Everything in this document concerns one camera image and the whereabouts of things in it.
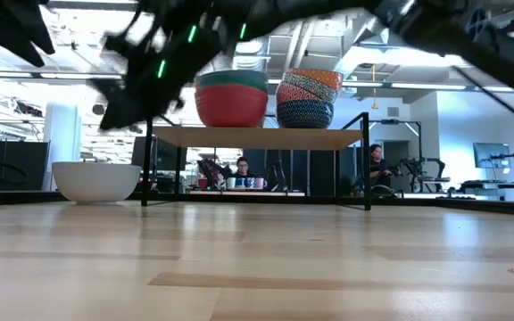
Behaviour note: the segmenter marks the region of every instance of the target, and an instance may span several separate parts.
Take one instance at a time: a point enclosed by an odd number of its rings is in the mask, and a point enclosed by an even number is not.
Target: stacked bowls
[[[260,127],[267,109],[267,74],[224,70],[195,79],[195,105],[207,127]]]
[[[277,120],[282,128],[328,128],[343,74],[291,69],[277,88]]]

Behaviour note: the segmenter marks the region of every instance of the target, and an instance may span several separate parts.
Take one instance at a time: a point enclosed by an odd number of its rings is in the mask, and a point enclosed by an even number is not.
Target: green led light
[[[191,43],[194,41],[195,31],[197,30],[196,26],[192,26],[192,29],[189,30],[189,37],[187,38],[187,42]]]
[[[158,78],[162,77],[162,75],[164,74],[165,68],[166,68],[166,61],[162,60],[162,62],[160,62],[160,68],[158,68]]]
[[[239,35],[239,39],[243,39],[245,36],[245,29],[247,29],[247,24],[243,24],[243,27],[241,27],[241,35]]]

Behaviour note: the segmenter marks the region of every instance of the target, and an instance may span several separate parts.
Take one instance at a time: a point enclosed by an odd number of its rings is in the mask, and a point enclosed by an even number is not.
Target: wooden floor
[[[514,321],[514,216],[0,207],[0,320]]]

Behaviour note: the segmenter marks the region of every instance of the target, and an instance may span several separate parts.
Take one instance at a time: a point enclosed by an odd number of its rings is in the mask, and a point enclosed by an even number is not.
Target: person
[[[249,178],[255,177],[249,171],[249,161],[245,157],[239,157],[237,159],[237,172],[233,175],[235,178]]]
[[[370,183],[372,185],[392,185],[392,172],[388,170],[388,163],[382,158],[382,146],[370,146]]]

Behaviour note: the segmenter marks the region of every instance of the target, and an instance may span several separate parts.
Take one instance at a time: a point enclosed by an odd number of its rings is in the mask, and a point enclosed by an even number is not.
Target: cup
[[[235,177],[228,178],[228,188],[236,188],[236,181],[237,178]]]
[[[255,177],[248,177],[245,181],[247,188],[255,188]]]
[[[265,178],[255,178],[255,184],[253,185],[253,188],[263,189],[265,187],[267,187],[267,181]]]
[[[236,188],[245,188],[245,178],[236,179]]]

